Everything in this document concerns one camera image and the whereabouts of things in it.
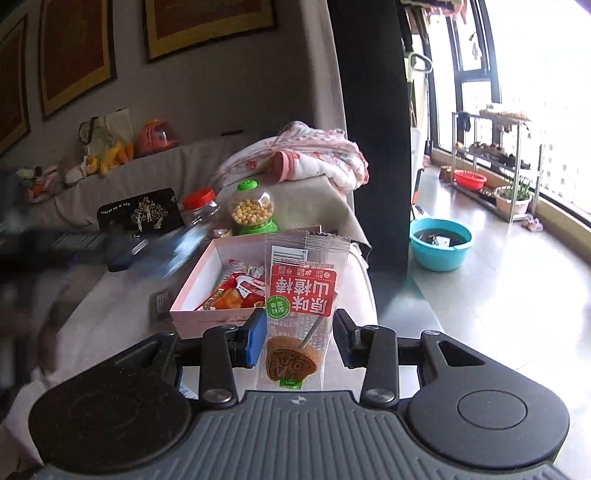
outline gold frame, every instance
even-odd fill
[[[115,50],[113,49],[113,14],[112,14],[112,0],[102,1],[102,45],[103,45],[103,62],[104,65],[94,72],[90,72],[86,76],[72,83],[70,86],[62,90],[60,93],[52,98],[47,97],[47,86],[45,79],[45,55],[44,55],[44,21],[46,5],[51,0],[43,0],[41,7],[41,17],[39,20],[39,84],[41,86],[41,104],[43,107],[43,118],[47,119],[50,115],[57,112],[60,108],[66,106],[72,100],[76,99],[83,93],[88,92],[94,87],[99,86],[103,82],[116,79],[115,69]]]
[[[144,31],[148,61],[220,38],[275,27],[272,0],[262,0],[262,11],[198,25],[157,38],[154,0],[144,0]]]
[[[5,138],[0,139],[0,155],[4,155],[6,151],[17,143],[22,137],[31,131],[31,125],[29,124],[29,115],[27,107],[27,87],[25,84],[25,56],[26,56],[26,45],[27,45],[27,16],[21,18],[14,28],[6,34],[6,36],[0,41],[0,46],[4,41],[10,38],[11,35],[21,35],[21,48],[19,53],[19,65],[18,65],[18,83],[20,85],[20,106],[21,106],[21,118],[22,122]]]

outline slippers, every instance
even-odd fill
[[[521,226],[527,228],[530,232],[541,232],[544,229],[544,225],[542,225],[540,219],[534,218],[530,213],[528,213],[525,219],[521,222]]]

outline framed picture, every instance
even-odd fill
[[[0,155],[31,131],[25,88],[27,16],[0,41]]]
[[[144,0],[148,61],[229,35],[274,27],[272,0]]]
[[[39,23],[43,117],[116,78],[112,0],[44,0]]]

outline pink box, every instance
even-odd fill
[[[181,338],[201,337],[205,330],[217,325],[241,326],[254,311],[194,311],[218,287],[218,279],[229,260],[265,265],[265,234],[218,238],[209,244],[170,309],[174,328]]]

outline blue basin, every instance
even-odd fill
[[[427,229],[441,228],[457,233],[466,240],[465,244],[455,247],[431,245],[414,236],[415,233]],[[449,272],[459,267],[468,250],[472,247],[472,233],[461,223],[440,218],[419,218],[410,223],[410,245],[413,255],[423,267],[435,272]]]

